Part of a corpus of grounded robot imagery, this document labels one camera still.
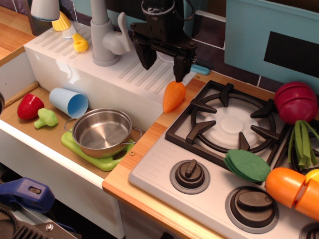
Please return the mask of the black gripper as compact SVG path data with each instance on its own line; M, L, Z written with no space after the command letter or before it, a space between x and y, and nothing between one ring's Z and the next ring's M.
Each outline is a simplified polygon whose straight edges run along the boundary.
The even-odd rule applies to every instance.
M147 13L146 20L130 24L142 66L149 70L157 59L157 52L165 53L174 57L175 81L182 82L196 59L196 44L184 32L184 22L174 11Z

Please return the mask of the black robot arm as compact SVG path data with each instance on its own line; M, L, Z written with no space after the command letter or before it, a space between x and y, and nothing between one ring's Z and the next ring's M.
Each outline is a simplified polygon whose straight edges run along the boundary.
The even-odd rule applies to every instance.
M173 58L176 82L182 82L196 61L196 43L184 32L186 21L192 20L195 8L187 1L191 12L184 14L182 0L144 0L141 9L146 22L130 24L133 43L142 66L148 70L156 61L157 53Z

